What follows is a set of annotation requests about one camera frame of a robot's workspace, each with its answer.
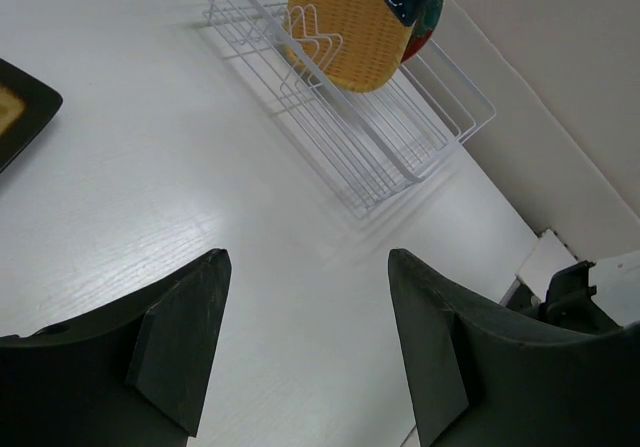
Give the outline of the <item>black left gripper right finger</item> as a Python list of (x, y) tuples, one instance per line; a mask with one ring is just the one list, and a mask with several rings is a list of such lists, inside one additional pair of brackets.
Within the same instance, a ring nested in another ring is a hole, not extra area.
[(635, 446), (639, 327), (593, 335), (499, 305), (405, 249), (388, 278), (424, 446)]

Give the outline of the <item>woven bamboo tray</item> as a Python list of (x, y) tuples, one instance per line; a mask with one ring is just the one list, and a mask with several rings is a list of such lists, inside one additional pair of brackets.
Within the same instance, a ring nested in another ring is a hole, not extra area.
[(306, 26), (295, 26), (296, 36), (331, 38), (302, 48), (329, 80), (353, 92), (376, 90), (392, 78), (413, 31), (385, 0), (288, 0), (288, 7), (304, 10)]

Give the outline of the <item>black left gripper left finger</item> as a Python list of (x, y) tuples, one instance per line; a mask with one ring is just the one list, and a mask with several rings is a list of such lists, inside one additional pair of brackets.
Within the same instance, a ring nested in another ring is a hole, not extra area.
[(199, 429), (231, 280), (210, 250), (151, 285), (1, 340), (5, 446), (183, 446)]

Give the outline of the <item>round teal red plate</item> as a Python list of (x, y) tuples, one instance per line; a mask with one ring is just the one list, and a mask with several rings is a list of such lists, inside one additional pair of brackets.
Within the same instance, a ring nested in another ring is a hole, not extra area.
[(427, 43), (436, 29), (444, 7), (444, 0), (427, 0), (414, 24), (401, 63), (410, 59)]

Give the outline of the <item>square black yellow plate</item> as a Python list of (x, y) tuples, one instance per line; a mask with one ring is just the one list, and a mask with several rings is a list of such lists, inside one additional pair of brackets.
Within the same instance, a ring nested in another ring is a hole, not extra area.
[(1, 60), (1, 171), (40, 134), (63, 97), (39, 79)]

